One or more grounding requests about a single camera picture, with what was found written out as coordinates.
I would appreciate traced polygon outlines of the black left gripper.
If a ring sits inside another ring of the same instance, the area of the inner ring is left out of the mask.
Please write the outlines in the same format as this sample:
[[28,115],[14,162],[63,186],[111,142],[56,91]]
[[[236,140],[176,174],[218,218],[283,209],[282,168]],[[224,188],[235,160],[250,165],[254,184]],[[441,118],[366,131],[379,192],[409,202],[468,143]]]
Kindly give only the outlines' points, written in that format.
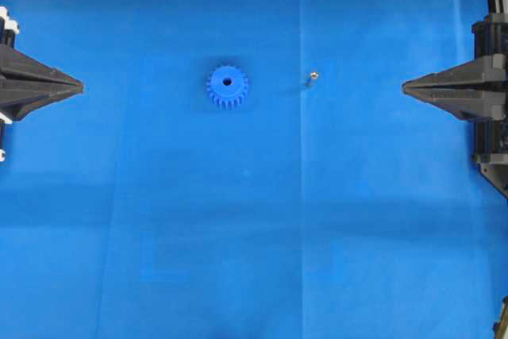
[[19,24],[10,17],[8,9],[1,6],[1,74],[7,79],[64,85],[37,85],[33,88],[20,85],[1,87],[2,162],[6,158],[3,141],[7,125],[11,125],[13,121],[20,121],[29,113],[51,103],[81,94],[84,90],[79,80],[14,49],[18,34]]

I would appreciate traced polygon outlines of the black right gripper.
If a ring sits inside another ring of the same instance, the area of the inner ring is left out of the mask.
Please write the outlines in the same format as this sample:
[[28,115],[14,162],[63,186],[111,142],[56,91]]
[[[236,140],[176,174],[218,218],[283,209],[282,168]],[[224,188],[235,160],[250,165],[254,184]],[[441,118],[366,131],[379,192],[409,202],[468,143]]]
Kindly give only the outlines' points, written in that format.
[[[472,26],[475,58],[405,82],[403,93],[474,124],[473,160],[481,175],[507,195],[507,15],[491,13]],[[449,87],[477,87],[447,89]]]

